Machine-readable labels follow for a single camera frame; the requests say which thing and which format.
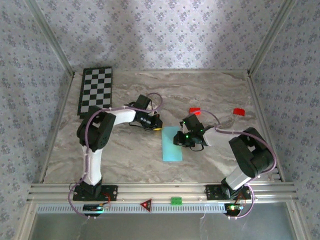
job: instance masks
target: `marble surface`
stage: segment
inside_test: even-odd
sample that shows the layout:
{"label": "marble surface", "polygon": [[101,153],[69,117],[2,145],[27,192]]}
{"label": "marble surface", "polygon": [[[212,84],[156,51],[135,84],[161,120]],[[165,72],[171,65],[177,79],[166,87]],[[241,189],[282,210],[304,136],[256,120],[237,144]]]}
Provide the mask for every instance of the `marble surface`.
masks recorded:
{"label": "marble surface", "polygon": [[[77,116],[82,74],[76,73],[63,112],[60,128],[49,158],[45,183],[78,181],[83,171],[83,154],[76,136],[81,120]],[[164,126],[178,126],[190,107],[201,107],[216,114],[224,127],[244,130],[258,127],[254,106],[245,80],[216,72],[115,72],[112,106],[135,101],[139,94],[160,93]],[[152,99],[159,103],[157,96]],[[245,116],[232,114],[243,108]],[[215,120],[202,113],[206,126]],[[162,161],[160,131],[145,132],[138,127],[120,124],[113,128],[103,150],[101,173],[104,182],[220,182],[237,166],[228,143],[229,136],[219,137],[214,147],[201,152],[183,148],[183,161]]]}

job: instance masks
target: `red triangle sign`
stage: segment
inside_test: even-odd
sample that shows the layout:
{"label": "red triangle sign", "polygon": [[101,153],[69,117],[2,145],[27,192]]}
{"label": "red triangle sign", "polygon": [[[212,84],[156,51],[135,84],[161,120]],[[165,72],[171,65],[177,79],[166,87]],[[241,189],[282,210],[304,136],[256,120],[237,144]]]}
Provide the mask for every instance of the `red triangle sign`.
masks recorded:
{"label": "red triangle sign", "polygon": [[151,201],[152,201],[152,199],[149,199],[149,200],[147,200],[147,201],[144,201],[143,203],[140,203],[140,205],[141,205],[144,209],[146,209],[148,212],[150,212],[150,211],[151,211]]}

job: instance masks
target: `green block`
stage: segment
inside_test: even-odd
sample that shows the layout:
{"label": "green block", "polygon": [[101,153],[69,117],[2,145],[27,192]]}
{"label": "green block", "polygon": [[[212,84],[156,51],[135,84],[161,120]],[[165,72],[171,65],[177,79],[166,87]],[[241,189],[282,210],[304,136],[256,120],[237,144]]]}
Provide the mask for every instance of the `green block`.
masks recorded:
{"label": "green block", "polygon": [[181,206],[182,205],[182,197],[172,197],[171,198],[172,206]]}

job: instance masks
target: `wall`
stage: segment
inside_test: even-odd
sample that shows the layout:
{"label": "wall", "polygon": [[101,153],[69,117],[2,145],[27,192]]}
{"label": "wall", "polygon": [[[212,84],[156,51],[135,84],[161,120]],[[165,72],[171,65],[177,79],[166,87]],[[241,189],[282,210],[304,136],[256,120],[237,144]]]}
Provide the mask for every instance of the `wall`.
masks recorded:
{"label": "wall", "polygon": [[37,0],[75,71],[248,69],[283,0]]}
{"label": "wall", "polygon": [[254,77],[287,181],[320,239],[320,3],[298,1]]}
{"label": "wall", "polygon": [[38,180],[69,77],[23,1],[0,2],[0,239]]}

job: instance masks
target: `checkerboard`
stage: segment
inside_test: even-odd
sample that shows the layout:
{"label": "checkerboard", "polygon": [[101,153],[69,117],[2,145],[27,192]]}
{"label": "checkerboard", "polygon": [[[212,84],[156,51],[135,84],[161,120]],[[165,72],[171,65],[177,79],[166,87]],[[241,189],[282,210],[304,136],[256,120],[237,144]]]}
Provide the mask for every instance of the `checkerboard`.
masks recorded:
{"label": "checkerboard", "polygon": [[89,111],[90,106],[109,108],[112,96],[112,68],[85,68],[78,105],[78,115],[81,119]]}

